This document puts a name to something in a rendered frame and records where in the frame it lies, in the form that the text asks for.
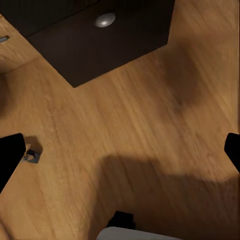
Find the swivel chair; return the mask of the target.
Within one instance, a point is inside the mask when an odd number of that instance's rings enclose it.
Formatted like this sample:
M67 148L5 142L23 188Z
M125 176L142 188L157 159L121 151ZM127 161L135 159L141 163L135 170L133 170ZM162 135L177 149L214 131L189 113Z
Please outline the swivel chair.
M24 162L29 162L33 164L38 164L40 157L41 157L41 152L29 149L26 151L26 153L23 155L21 161L19 164L22 164Z

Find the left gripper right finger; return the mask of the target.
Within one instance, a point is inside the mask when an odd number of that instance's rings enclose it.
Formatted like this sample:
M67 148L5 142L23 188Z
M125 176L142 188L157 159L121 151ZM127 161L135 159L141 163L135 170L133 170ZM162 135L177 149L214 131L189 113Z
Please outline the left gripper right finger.
M240 135L229 133L226 138L224 151L240 173Z

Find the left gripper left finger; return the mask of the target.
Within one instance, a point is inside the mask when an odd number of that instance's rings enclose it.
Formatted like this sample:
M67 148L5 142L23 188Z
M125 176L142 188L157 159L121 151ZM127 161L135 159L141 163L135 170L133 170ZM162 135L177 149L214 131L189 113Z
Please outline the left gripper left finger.
M26 153L21 133L0 138L0 193Z

